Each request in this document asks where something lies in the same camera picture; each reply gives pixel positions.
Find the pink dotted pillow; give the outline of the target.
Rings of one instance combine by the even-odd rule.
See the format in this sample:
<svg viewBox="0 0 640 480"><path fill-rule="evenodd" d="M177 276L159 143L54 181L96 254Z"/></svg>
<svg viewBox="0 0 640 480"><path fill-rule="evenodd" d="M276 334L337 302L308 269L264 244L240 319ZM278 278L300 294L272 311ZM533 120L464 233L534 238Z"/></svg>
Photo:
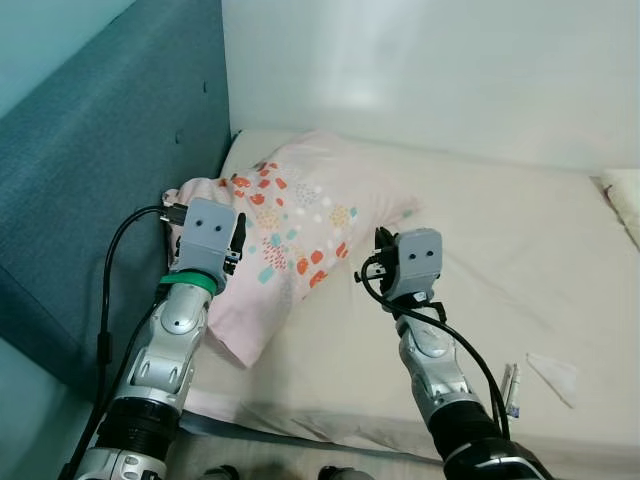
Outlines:
<svg viewBox="0 0 640 480"><path fill-rule="evenodd" d="M215 296L209 324L237 364L251 367L291 310L337 276L376 228L419 209L390 168L337 134L308 132L264 160L168 189L168 204L209 198L246 216L242 259Z"/></svg>

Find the cream cartoon print blanket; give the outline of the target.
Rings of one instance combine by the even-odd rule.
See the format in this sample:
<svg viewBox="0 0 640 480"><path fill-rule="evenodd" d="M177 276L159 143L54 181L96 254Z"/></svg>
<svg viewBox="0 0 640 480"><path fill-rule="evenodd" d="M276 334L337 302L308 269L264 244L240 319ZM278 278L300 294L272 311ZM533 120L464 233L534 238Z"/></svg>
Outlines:
<svg viewBox="0 0 640 480"><path fill-rule="evenodd" d="M628 237L640 246L640 170L609 169L599 175L600 187Z"/></svg>

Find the white paper tissue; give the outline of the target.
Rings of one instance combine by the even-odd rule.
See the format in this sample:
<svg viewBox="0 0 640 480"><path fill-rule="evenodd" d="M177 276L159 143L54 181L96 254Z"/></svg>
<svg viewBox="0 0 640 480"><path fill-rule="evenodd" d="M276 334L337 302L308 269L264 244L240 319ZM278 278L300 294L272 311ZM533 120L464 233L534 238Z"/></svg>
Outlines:
<svg viewBox="0 0 640 480"><path fill-rule="evenodd" d="M526 353L526 361L568 408L579 403L579 369L557 358Z"/></svg>

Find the beige bed mattress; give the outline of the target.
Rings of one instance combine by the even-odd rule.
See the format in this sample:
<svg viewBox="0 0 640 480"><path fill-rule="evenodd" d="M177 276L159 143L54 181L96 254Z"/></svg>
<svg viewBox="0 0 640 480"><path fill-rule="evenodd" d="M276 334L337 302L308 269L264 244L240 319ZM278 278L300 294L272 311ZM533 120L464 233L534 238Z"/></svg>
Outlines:
<svg viewBox="0 0 640 480"><path fill-rule="evenodd" d="M503 375L521 370L512 436L558 479L635 480L640 456L639 251L588 173L346 140L419 198L398 230L443 236L449 324ZM353 279L372 241L294 307L251 367L207 340L186 412L305 443L440 463L393 320ZM526 353L579 369L571 410Z"/></svg>

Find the blue-grey padded headboard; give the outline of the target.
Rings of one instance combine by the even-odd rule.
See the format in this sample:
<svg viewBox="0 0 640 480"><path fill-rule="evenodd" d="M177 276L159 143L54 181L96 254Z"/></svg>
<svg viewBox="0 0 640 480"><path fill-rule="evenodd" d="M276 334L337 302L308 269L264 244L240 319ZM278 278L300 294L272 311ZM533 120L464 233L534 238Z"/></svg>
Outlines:
<svg viewBox="0 0 640 480"><path fill-rule="evenodd" d="M221 0L134 0L0 118L0 338L90 398L115 229L233 138Z"/></svg>

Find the grey robot right foot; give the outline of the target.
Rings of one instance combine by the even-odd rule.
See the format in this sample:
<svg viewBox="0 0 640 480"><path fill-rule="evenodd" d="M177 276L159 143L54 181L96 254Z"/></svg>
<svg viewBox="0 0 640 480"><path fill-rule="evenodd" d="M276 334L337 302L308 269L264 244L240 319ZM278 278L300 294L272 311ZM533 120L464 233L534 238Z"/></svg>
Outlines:
<svg viewBox="0 0 640 480"><path fill-rule="evenodd" d="M317 472L317 480L375 480L375 477L355 467L325 466Z"/></svg>

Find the dark blue bed frame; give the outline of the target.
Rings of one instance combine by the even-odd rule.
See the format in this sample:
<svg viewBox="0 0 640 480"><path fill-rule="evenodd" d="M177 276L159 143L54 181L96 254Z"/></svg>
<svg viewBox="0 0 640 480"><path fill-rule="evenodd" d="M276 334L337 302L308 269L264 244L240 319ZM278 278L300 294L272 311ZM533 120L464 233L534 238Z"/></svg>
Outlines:
<svg viewBox="0 0 640 480"><path fill-rule="evenodd" d="M244 428L234 422L210 419L198 413L183 412L180 416L180 428L197 435L223 436L223 438L250 440L250 442L265 442L280 445L305 445L296 436L283 436L266 433L266 431Z"/></svg>

